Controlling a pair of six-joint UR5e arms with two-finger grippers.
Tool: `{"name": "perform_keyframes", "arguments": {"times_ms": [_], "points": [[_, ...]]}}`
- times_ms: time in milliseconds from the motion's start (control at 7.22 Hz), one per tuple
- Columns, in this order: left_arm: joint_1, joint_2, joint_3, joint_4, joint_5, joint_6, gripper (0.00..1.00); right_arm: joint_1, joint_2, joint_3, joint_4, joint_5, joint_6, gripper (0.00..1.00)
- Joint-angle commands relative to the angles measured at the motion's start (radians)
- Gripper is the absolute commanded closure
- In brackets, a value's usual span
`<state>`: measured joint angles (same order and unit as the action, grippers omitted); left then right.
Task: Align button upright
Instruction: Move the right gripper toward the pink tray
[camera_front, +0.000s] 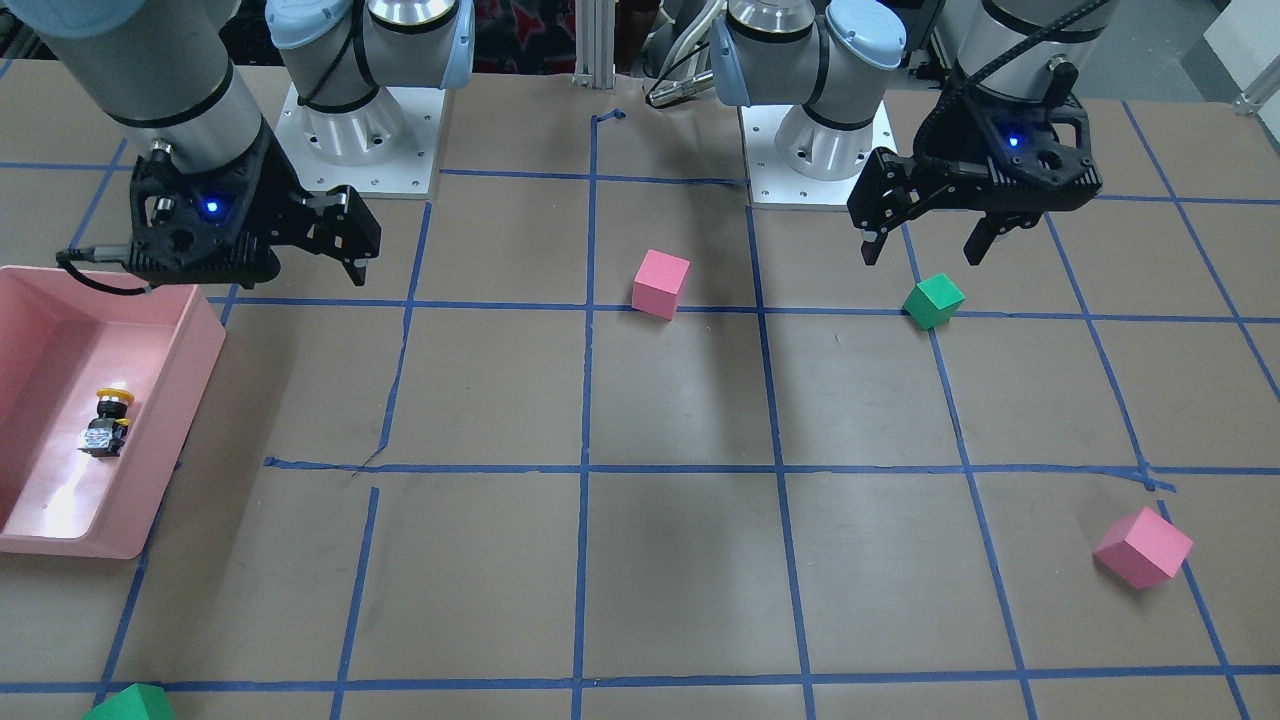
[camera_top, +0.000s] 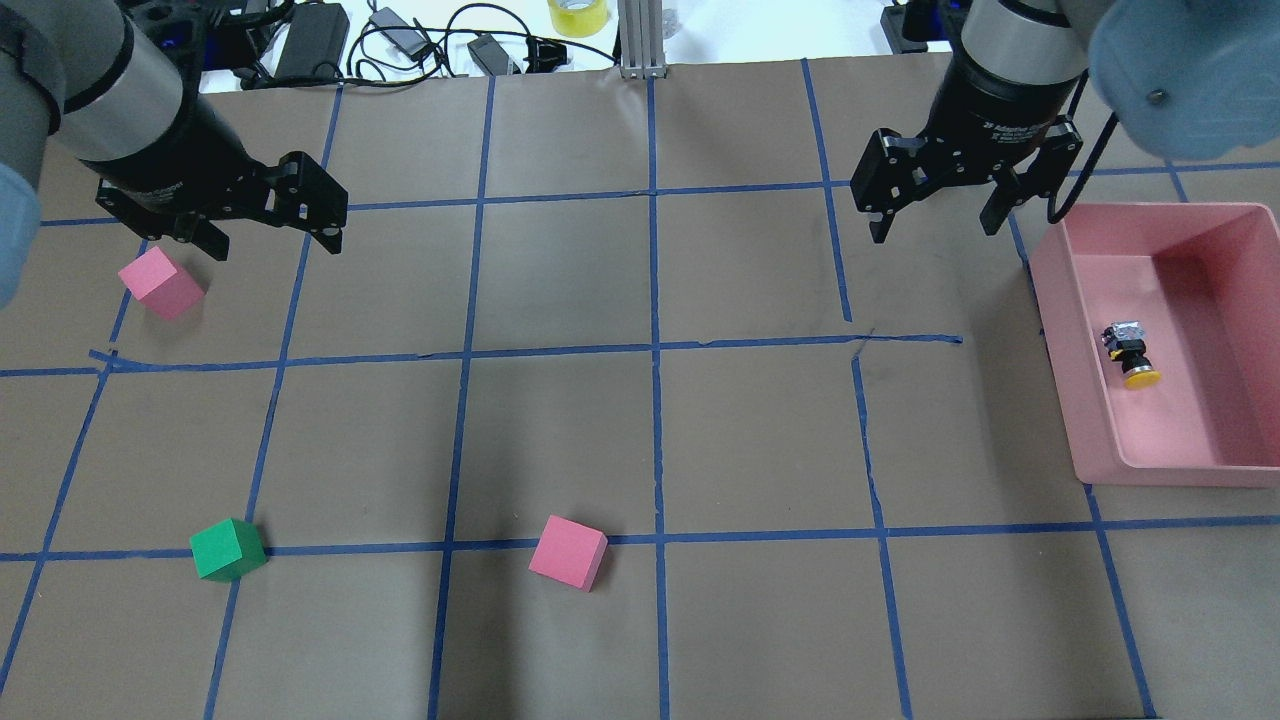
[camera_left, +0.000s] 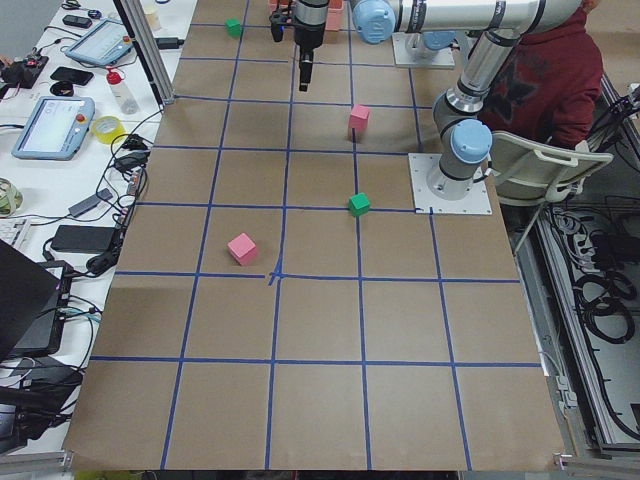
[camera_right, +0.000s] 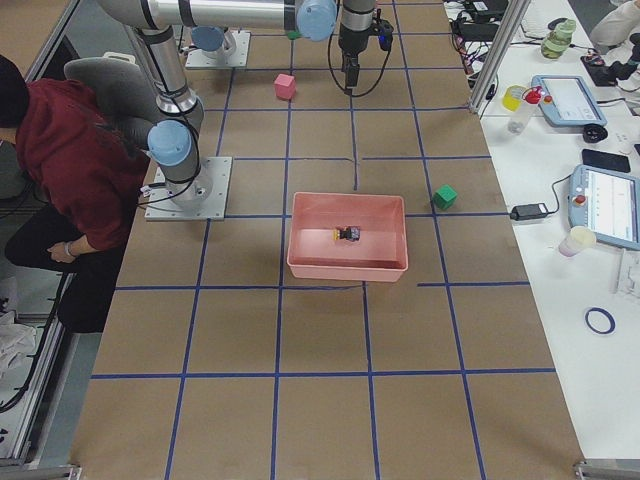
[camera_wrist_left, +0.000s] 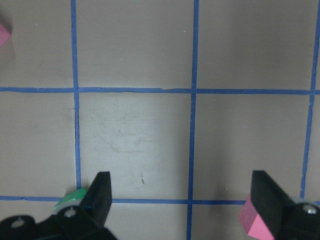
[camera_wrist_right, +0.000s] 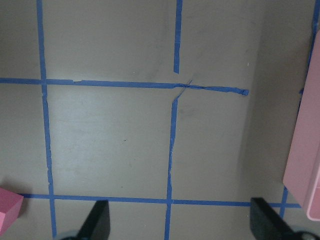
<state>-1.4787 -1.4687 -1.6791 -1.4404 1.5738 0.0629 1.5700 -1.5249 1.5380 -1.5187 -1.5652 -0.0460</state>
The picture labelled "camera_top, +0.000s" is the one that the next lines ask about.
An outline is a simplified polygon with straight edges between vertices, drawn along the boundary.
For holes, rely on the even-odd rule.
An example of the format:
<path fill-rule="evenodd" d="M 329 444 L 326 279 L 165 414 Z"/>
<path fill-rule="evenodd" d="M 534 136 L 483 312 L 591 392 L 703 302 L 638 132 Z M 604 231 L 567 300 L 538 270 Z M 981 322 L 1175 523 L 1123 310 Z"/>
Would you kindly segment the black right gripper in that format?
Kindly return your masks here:
<path fill-rule="evenodd" d="M 858 210 L 869 213 L 873 243 L 887 241 L 906 205 L 943 188 L 988 183 L 995 188 L 980 210 L 980 227 L 996 236 L 1020 202 L 1046 199 L 1061 186 L 1083 146 L 1070 117 L 1053 118 L 1025 142 L 998 143 L 993 128 L 982 120 L 978 135 L 960 138 L 877 129 L 850 179 Z"/>

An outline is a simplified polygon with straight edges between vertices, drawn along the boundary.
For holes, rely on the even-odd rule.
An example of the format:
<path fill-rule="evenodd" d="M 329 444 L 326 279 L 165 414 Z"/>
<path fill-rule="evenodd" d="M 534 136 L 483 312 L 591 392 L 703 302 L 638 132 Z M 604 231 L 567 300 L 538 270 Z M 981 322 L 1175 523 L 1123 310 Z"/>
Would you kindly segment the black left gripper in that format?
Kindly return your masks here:
<path fill-rule="evenodd" d="M 230 240 L 212 223 L 234 219 L 306 231 L 328 254 L 342 252 L 349 195 L 308 154 L 288 152 L 274 165 L 246 159 L 191 169 L 155 190 L 102 178 L 96 204 L 141 237 L 189 240 L 218 263 L 228 260 Z"/>

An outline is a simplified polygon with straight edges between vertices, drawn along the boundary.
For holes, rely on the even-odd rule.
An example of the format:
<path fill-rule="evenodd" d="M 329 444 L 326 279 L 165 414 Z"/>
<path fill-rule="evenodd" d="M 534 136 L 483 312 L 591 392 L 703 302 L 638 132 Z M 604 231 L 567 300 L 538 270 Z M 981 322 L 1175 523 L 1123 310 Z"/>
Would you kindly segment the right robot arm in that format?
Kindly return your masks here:
<path fill-rule="evenodd" d="M 951 187 L 989 186 L 996 233 L 1030 199 L 1060 223 L 1117 128 L 1212 160 L 1277 137 L 1275 1 L 974 1 L 919 132 L 877 129 L 849 182 L 870 237 Z"/>

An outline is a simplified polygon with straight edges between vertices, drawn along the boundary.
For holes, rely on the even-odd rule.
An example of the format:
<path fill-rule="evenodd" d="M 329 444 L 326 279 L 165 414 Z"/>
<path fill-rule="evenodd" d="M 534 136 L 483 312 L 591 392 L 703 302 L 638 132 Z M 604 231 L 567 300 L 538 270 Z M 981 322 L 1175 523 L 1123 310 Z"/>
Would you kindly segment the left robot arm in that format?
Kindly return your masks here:
<path fill-rule="evenodd" d="M 3 4 L 3 301 L 41 223 L 49 143 L 99 178 L 100 208 L 150 241 L 164 236 L 223 261 L 223 220 L 289 227 L 339 254 L 349 195 L 306 152 L 252 158 L 198 90 L 204 29 L 152 37 L 115 1 Z"/>

